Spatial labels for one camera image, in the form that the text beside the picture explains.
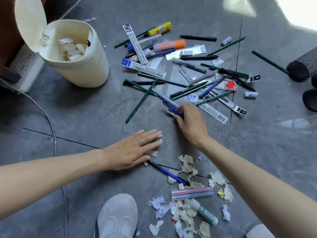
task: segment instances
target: electrical outlet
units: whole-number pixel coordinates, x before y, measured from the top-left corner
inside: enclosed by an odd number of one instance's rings
[[[21,79],[16,84],[12,84],[19,92],[27,93],[40,71],[44,66],[44,61],[38,53],[33,52],[26,44],[23,44],[20,51],[10,64],[9,68],[21,75]]]

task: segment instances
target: blue label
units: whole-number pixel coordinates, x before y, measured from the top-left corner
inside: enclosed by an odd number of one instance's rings
[[[197,96],[194,95],[194,94],[190,94],[190,95],[187,95],[187,96],[186,96],[186,98],[188,98],[190,101],[194,101],[196,97],[197,97]]]
[[[130,67],[131,61],[130,61],[129,59],[123,58],[121,65],[122,65],[122,66],[126,66],[126,67]]]

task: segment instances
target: trash can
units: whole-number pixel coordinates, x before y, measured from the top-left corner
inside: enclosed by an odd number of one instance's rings
[[[14,11],[25,43],[66,79],[84,88],[105,83],[109,74],[108,59],[96,31],[88,23],[57,20],[47,24],[41,0],[15,0]],[[84,44],[86,49],[80,59],[64,60],[59,41],[64,38]]]

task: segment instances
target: left hand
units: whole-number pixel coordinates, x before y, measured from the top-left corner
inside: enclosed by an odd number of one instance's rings
[[[121,170],[132,168],[133,166],[151,159],[146,152],[160,146],[162,140],[150,143],[162,132],[151,130],[139,132],[127,137],[117,143],[101,150],[101,169],[102,170]]]

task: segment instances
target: yellow glue stick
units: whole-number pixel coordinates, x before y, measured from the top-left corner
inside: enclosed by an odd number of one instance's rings
[[[172,28],[172,24],[170,21],[162,24],[161,26],[158,26],[150,31],[147,32],[147,35],[148,36],[153,36],[153,35],[157,35],[157,34],[160,34],[160,33],[164,33],[168,30],[170,30]]]

